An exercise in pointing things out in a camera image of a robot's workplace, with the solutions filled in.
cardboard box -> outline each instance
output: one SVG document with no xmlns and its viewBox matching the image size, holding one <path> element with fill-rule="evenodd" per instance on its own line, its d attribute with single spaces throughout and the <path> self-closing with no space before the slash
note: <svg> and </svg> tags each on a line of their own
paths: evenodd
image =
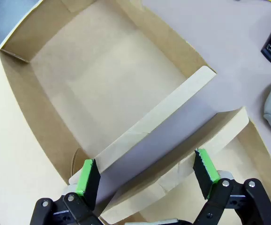
<svg viewBox="0 0 271 225">
<path fill-rule="evenodd" d="M 259 179 L 271 200 L 271 157 L 245 108 L 222 112 L 149 169 L 122 186 L 101 217 L 114 224 L 178 218 L 194 222 L 205 204 L 195 177 L 194 150 L 206 149 L 217 170 L 243 183 Z M 220 224 L 241 224 L 225 210 Z"/>
<path fill-rule="evenodd" d="M 140 0 L 40 1 L 0 46 L 0 223 L 56 200 L 77 149 L 103 172 L 214 76 Z"/>
</svg>

